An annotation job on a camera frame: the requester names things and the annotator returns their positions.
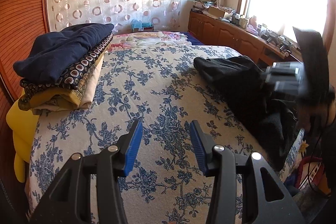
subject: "folded navy sweater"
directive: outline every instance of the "folded navy sweater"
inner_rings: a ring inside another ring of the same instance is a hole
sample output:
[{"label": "folded navy sweater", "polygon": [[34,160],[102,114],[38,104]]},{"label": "folded navy sweater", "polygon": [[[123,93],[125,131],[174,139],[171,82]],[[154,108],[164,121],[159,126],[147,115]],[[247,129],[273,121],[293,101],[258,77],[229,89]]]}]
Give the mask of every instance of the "folded navy sweater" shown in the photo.
[{"label": "folded navy sweater", "polygon": [[14,71],[34,84],[55,83],[62,72],[108,36],[113,24],[87,23],[38,36],[29,56]]}]

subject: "tissue box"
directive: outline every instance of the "tissue box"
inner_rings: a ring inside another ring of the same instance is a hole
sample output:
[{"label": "tissue box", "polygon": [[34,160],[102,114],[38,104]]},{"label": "tissue box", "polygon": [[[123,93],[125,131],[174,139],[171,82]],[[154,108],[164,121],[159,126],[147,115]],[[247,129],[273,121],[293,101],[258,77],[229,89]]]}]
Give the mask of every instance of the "tissue box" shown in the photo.
[{"label": "tissue box", "polygon": [[154,25],[149,22],[142,22],[140,20],[133,19],[131,22],[133,32],[154,32]]}]

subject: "black cable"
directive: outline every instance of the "black cable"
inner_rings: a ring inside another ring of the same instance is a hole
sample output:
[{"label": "black cable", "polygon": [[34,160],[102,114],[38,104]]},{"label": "black cable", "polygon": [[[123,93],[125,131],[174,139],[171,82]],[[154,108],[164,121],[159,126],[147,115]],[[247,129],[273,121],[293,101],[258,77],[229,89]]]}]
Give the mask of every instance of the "black cable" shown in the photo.
[{"label": "black cable", "polygon": [[315,151],[315,149],[316,149],[316,147],[317,147],[317,144],[319,143],[320,139],[322,138],[322,135],[323,135],[323,133],[324,133],[324,129],[327,127],[328,120],[329,120],[329,106],[327,107],[327,120],[325,121],[324,128],[321,128],[320,136],[319,136],[317,142],[315,143],[315,146],[314,146],[314,148],[313,148],[313,151],[311,152],[311,155],[310,155],[309,164],[308,164],[308,174],[307,174],[307,179],[308,179],[308,183],[309,183],[310,188],[311,188],[315,193],[321,195],[323,198],[329,198],[330,195],[331,195],[331,193],[329,193],[328,195],[326,195],[325,193],[323,193],[323,192],[318,192],[318,191],[316,191],[316,190],[313,188],[313,186],[311,185],[311,181],[309,180],[309,176],[310,176],[310,171],[309,171],[309,169],[310,169],[310,163],[311,163],[311,159],[312,159],[312,157],[313,157],[314,151]]}]

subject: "blue floral pattern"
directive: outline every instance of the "blue floral pattern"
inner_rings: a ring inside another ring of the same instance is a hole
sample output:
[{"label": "blue floral pattern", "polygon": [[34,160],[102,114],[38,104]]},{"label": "blue floral pattern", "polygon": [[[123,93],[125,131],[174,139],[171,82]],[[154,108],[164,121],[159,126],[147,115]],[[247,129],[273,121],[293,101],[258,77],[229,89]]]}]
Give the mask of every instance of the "blue floral pattern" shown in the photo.
[{"label": "blue floral pattern", "polygon": [[[31,151],[30,188],[34,208],[55,174],[75,152],[99,153],[127,133],[135,119],[143,137],[133,171],[119,178],[129,223],[204,224],[213,178],[198,169],[189,124],[197,119],[204,132],[234,153],[259,151],[253,136],[193,67],[195,57],[229,58],[228,47],[174,46],[108,52],[90,109],[43,112]],[[299,134],[286,165],[285,180],[302,140]],[[236,219],[242,215],[242,179],[237,175]],[[95,203],[95,187],[92,202]],[[98,223],[91,206],[91,222]]]}]

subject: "black jacket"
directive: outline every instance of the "black jacket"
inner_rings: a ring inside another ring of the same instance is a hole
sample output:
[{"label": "black jacket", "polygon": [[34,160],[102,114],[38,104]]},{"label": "black jacket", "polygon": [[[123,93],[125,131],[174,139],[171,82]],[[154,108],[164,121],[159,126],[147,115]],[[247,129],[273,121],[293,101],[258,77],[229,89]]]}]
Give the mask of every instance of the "black jacket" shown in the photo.
[{"label": "black jacket", "polygon": [[247,56],[197,57],[194,67],[224,95],[234,115],[268,153],[273,168],[280,171],[298,135],[296,119],[282,100],[271,99],[263,72]]}]

